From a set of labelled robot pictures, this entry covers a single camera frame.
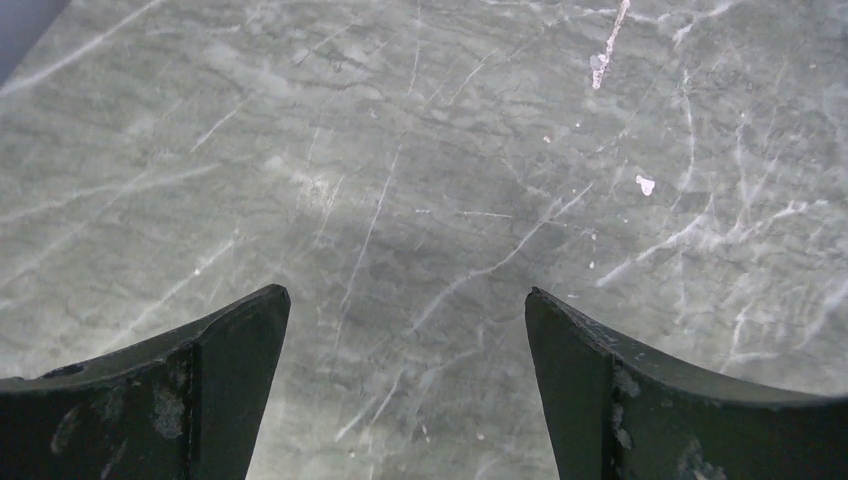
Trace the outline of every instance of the marble surface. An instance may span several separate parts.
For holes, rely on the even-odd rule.
[[[555,478],[533,285],[848,392],[845,2],[75,0],[0,122],[0,374],[280,283],[252,479]]]

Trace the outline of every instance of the gray marble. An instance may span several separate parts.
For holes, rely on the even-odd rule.
[[[275,282],[249,478],[555,478],[538,285],[848,392],[846,39],[836,0],[75,0],[0,89],[0,375]]]

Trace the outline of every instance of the white stain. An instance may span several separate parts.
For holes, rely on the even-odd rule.
[[[649,197],[651,193],[654,192],[654,186],[657,184],[657,182],[647,179],[642,175],[636,175],[636,183],[639,184],[639,187],[642,189],[642,193],[646,197]]]

